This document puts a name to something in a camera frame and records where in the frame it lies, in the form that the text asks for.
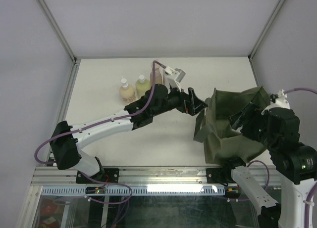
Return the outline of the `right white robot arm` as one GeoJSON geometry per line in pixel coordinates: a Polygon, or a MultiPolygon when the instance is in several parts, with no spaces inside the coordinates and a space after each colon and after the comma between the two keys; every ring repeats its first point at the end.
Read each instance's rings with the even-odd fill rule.
{"type": "Polygon", "coordinates": [[[230,117],[234,129],[261,143],[270,154],[281,183],[281,202],[260,186],[242,158],[223,162],[222,178],[236,182],[256,209],[262,228],[311,228],[317,190],[317,152],[299,141],[300,120],[285,107],[262,109],[249,103],[230,117]]]}

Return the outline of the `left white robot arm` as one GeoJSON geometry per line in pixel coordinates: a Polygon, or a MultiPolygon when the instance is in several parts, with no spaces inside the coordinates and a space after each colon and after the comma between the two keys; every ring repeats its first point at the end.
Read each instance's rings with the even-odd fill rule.
{"type": "Polygon", "coordinates": [[[92,182],[105,177],[98,157],[92,157],[83,148],[105,137],[136,130],[153,122],[153,118],[171,110],[191,116],[203,111],[207,104],[199,99],[193,88],[188,92],[157,84],[140,99],[101,121],[69,125],[59,122],[52,134],[50,147],[59,170],[76,169],[92,182]]]}

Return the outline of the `white bottle dark cap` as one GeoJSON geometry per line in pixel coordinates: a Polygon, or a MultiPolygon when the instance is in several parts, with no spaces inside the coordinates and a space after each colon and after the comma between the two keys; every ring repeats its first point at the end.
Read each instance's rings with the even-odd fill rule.
{"type": "Polygon", "coordinates": [[[169,75],[168,67],[166,67],[162,70],[162,82],[166,87],[168,87],[168,78],[167,78],[168,75],[169,75]]]}

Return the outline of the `yellow-green lotion bottle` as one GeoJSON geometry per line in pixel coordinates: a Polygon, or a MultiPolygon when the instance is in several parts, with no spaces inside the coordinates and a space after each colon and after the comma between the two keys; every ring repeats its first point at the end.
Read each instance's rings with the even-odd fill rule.
{"type": "Polygon", "coordinates": [[[145,78],[144,75],[140,74],[138,80],[135,83],[135,89],[138,98],[141,98],[146,93],[146,91],[151,89],[151,83],[145,78]]]}

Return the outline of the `beige pump bottle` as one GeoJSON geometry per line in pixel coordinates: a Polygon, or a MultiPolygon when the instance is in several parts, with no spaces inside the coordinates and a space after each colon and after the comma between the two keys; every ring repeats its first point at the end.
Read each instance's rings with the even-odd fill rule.
{"type": "Polygon", "coordinates": [[[151,63],[150,84],[151,86],[156,84],[162,84],[162,74],[160,72],[160,65],[156,63],[156,60],[154,60],[151,63]]]}

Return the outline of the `small tan pump bottle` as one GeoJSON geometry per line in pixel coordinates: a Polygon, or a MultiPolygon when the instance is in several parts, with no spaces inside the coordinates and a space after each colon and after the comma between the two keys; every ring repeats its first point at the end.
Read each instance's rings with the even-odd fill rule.
{"type": "Polygon", "coordinates": [[[119,94],[122,101],[126,104],[130,104],[136,100],[135,90],[133,86],[128,83],[126,78],[121,79],[119,94]]]}

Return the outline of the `olive green canvas bag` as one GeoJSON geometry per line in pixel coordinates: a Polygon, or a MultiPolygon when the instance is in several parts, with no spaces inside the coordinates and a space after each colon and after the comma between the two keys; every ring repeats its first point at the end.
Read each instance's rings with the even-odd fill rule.
{"type": "Polygon", "coordinates": [[[195,121],[193,140],[204,144],[205,162],[221,165],[225,160],[241,158],[245,163],[260,156],[265,147],[232,129],[229,118],[240,113],[249,103],[265,108],[270,105],[269,94],[263,87],[242,92],[214,89],[206,98],[207,108],[195,121]]]}

